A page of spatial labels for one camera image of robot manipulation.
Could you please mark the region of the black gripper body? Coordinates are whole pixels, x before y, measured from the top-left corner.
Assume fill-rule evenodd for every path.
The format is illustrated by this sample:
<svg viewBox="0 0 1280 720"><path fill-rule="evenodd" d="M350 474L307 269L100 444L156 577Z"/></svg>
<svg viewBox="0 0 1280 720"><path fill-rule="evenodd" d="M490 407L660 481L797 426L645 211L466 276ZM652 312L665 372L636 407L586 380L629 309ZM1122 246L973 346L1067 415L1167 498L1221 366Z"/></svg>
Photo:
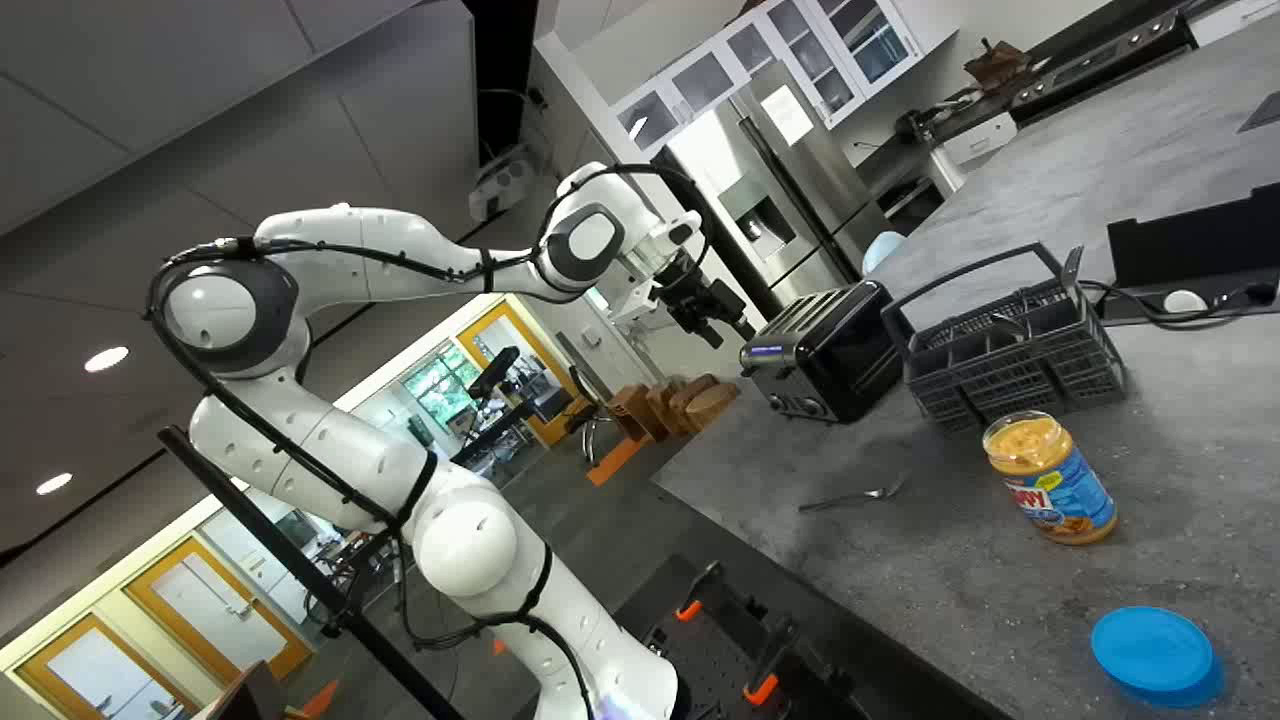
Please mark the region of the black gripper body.
<svg viewBox="0 0 1280 720"><path fill-rule="evenodd" d="M718 312L717 288L704 281L704 273L690 263L687 254L677 254L660 273L652 299L665 304L665 312L697 335L710 335L710 317Z"/></svg>

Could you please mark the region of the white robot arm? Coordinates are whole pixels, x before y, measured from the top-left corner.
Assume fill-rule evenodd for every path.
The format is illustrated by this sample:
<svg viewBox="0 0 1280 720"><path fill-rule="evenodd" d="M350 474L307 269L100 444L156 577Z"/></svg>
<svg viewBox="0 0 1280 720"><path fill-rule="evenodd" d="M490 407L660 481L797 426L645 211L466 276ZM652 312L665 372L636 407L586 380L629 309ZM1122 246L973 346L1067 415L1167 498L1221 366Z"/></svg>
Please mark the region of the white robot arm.
<svg viewBox="0 0 1280 720"><path fill-rule="evenodd" d="M622 263L704 340L744 304L699 273L704 216L645 198L645 166L586 160L537 239L474 249L403 209L293 209L166 258L146 322L205 385L193 447L233 481L354 532L388 532L474 638L537 680L537 720L677 720L678 669L636 641L478 474L301 380L310 322L343 304L528 298L565 304Z"/></svg>

